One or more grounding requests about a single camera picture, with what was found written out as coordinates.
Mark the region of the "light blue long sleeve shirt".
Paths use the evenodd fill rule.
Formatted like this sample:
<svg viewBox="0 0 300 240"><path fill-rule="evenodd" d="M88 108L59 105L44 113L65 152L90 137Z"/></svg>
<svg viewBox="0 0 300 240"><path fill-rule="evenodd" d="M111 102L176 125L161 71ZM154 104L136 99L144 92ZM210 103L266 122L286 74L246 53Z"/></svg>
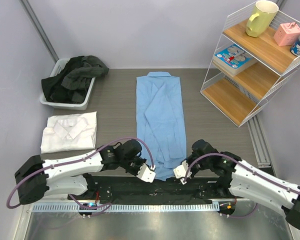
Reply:
<svg viewBox="0 0 300 240"><path fill-rule="evenodd" d="M181 81L165 71L136 78L136 136L146 143L141 152L154 163L155 178L166 181L187 156Z"/></svg>

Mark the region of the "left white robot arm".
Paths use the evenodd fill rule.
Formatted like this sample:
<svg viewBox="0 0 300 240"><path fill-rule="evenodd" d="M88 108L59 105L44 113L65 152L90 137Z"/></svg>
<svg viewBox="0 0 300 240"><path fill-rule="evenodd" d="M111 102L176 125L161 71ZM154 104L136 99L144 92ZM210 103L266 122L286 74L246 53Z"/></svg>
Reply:
<svg viewBox="0 0 300 240"><path fill-rule="evenodd" d="M69 195L74 199L92 199L98 190L92 173L122 168L143 182L152 183L155 165L141 157L146 144L138 138L112 141L88 153L60 159L31 156L14 174L16 186L7 200L17 193L19 205L29 205L51 195Z"/></svg>

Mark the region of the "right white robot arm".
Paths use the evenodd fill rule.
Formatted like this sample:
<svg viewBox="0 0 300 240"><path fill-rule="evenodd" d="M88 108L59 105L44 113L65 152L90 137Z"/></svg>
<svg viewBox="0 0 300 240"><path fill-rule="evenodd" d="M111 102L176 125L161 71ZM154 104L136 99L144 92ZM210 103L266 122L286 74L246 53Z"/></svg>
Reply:
<svg viewBox="0 0 300 240"><path fill-rule="evenodd" d="M220 197L249 199L277 212L300 230L300 185L266 173L231 152L219 152L203 139L192 145L184 163L183 183L199 171L210 170L218 176L215 190Z"/></svg>

